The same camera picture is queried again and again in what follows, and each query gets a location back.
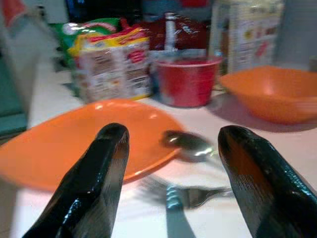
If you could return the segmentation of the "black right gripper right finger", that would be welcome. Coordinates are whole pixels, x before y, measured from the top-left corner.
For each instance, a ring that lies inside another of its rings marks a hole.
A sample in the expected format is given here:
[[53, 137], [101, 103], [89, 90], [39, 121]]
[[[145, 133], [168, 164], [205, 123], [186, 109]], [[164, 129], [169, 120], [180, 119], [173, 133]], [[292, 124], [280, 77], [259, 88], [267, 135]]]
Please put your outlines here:
[[217, 141], [252, 238], [317, 238], [317, 191], [267, 139], [228, 125]]

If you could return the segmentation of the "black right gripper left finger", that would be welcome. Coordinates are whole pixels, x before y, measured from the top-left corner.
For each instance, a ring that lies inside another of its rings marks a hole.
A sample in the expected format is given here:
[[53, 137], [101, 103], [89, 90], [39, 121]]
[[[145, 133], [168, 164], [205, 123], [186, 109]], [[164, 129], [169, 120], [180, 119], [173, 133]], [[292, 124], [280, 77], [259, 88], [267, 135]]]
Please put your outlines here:
[[128, 157], [128, 129], [104, 126], [22, 238], [111, 238]]

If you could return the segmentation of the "orange plate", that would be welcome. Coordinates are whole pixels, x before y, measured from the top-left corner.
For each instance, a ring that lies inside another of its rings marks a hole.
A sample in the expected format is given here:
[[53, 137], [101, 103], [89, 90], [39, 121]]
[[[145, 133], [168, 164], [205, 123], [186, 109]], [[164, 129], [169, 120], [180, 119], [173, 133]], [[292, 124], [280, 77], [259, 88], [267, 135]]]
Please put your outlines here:
[[130, 134], [125, 183], [168, 163], [177, 149], [162, 144], [163, 133], [184, 128], [168, 113], [147, 104], [124, 99], [91, 103], [39, 124], [0, 146], [0, 177], [17, 185], [54, 191], [100, 129], [113, 122], [126, 126]]

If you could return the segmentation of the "silver metal fork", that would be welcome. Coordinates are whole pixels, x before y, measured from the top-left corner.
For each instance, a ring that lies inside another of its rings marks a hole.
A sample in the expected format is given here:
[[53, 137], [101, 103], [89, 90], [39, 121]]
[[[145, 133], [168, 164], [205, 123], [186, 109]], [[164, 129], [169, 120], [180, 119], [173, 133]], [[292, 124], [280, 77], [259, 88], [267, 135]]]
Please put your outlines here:
[[180, 186], [155, 176], [147, 176], [139, 183], [140, 196], [151, 204], [180, 203], [185, 209], [196, 209], [213, 198], [232, 198], [229, 187]]

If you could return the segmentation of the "silver metal spoon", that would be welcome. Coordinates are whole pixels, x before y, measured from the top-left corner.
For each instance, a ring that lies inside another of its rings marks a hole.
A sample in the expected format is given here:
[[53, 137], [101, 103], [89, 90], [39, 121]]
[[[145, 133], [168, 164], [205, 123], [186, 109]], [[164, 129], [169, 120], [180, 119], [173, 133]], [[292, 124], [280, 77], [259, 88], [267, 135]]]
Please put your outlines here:
[[179, 149], [180, 157], [192, 163], [222, 166], [215, 144], [198, 134], [167, 130], [163, 133], [162, 143], [166, 147]]

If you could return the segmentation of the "orange square bowl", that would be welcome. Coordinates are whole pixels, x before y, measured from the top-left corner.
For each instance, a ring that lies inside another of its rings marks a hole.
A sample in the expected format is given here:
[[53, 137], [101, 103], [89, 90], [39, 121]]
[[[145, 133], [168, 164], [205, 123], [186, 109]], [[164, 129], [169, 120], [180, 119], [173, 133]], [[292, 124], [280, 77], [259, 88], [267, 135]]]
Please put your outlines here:
[[260, 66], [219, 80], [252, 115], [263, 120], [297, 124], [317, 119], [317, 72]]

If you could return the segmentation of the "silver table knife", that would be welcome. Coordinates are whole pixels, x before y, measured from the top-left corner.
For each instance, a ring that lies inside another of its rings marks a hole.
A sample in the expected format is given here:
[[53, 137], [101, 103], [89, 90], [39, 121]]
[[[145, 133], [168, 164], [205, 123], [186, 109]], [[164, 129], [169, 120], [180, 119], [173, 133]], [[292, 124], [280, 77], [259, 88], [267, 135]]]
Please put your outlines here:
[[166, 188], [167, 238], [196, 238], [186, 219], [179, 192], [173, 185]]

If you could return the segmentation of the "yellow red snack package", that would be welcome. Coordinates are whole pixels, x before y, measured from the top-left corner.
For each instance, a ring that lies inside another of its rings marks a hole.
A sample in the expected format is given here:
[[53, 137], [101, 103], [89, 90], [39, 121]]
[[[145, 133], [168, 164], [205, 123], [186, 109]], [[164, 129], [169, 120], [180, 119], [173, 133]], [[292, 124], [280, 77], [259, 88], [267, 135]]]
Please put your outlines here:
[[82, 38], [69, 52], [79, 96], [85, 103], [151, 95], [149, 38], [141, 27]]

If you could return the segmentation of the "red plastic cup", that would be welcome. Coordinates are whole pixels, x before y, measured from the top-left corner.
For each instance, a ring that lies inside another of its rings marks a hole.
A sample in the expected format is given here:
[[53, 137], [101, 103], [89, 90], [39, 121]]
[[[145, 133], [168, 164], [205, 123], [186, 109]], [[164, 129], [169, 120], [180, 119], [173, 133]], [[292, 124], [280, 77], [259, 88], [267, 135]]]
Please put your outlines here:
[[156, 62], [159, 97], [178, 108], [209, 103], [221, 57], [169, 57]]

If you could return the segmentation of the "green snack bag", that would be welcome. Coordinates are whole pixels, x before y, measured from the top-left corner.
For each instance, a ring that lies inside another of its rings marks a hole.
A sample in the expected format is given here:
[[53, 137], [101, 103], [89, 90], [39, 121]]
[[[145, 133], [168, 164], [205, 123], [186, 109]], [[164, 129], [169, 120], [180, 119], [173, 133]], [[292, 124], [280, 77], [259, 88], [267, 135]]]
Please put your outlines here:
[[120, 18], [98, 18], [84, 23], [56, 23], [52, 25], [53, 31], [59, 42], [63, 63], [70, 67], [72, 55], [70, 48], [76, 45], [77, 41], [88, 36], [107, 36], [117, 33], [122, 27]]

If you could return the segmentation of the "white printed carton box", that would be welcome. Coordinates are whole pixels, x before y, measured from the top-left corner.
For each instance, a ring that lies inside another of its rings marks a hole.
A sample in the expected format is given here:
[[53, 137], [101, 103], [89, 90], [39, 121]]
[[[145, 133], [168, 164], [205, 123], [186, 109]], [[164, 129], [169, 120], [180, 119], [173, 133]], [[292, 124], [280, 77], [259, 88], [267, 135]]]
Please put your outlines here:
[[215, 0], [209, 54], [222, 57], [220, 74], [270, 65], [285, 0]]

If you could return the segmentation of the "clear bottle with white cap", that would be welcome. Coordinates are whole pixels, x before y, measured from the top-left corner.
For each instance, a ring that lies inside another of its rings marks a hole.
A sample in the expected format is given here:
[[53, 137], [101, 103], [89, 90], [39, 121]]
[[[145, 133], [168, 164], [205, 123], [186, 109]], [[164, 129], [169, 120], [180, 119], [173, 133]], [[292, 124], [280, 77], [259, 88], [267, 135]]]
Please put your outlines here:
[[165, 44], [166, 51], [175, 51], [175, 14], [173, 12], [165, 13]]

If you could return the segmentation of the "dark red snack bag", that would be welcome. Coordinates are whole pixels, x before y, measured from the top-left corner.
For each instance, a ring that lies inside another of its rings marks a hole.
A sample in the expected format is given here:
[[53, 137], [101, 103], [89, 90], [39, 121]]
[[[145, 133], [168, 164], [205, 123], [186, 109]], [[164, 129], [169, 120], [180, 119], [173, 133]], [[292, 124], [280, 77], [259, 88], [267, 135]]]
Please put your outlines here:
[[[175, 48], [185, 49], [206, 49], [207, 48], [207, 28], [206, 25], [190, 18], [177, 15], [175, 24]], [[141, 21], [139, 26], [149, 37], [150, 50], [160, 51], [165, 49], [166, 39], [166, 19], [160, 18], [153, 22]]]

